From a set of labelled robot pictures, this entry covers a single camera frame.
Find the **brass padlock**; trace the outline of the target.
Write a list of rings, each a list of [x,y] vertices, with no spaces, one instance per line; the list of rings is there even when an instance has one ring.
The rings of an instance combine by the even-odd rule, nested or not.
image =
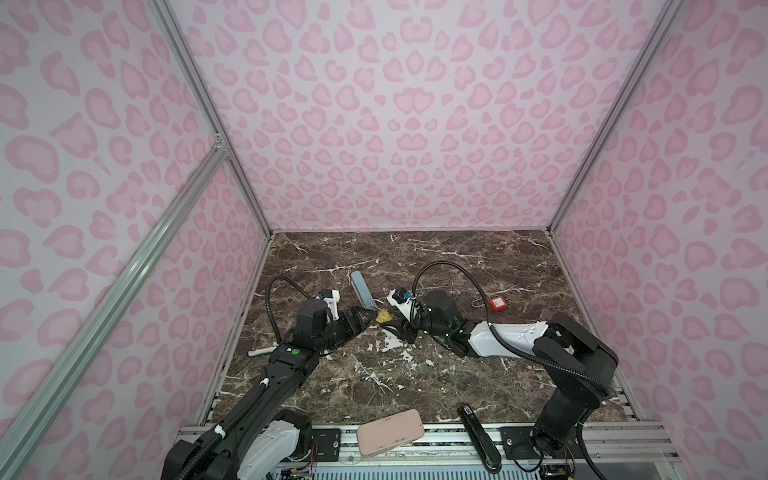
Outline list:
[[[392,324],[395,320],[396,317],[388,309],[381,310],[376,318],[376,322],[381,326]]]

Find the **red key fob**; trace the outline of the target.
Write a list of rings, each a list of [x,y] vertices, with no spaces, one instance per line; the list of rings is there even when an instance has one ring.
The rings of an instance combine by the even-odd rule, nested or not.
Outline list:
[[[496,296],[489,299],[489,306],[492,311],[499,312],[508,308],[508,303],[501,296]]]

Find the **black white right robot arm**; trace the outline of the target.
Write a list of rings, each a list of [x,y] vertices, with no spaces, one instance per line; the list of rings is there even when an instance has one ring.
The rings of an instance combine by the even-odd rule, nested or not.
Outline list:
[[[462,316],[444,291],[419,298],[400,288],[387,297],[377,322],[412,344],[420,333],[460,358],[516,357],[544,368],[555,385],[526,444],[553,456],[604,401],[613,397],[615,352],[565,314],[531,324],[495,324]]]

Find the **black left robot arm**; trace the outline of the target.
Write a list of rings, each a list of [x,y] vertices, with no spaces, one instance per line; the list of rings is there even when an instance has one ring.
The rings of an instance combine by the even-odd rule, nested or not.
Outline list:
[[[194,442],[179,440],[165,457],[163,479],[236,479],[246,454],[281,407],[332,353],[365,331],[377,312],[353,306],[333,314],[319,298],[303,301],[296,324],[270,354],[261,380]]]

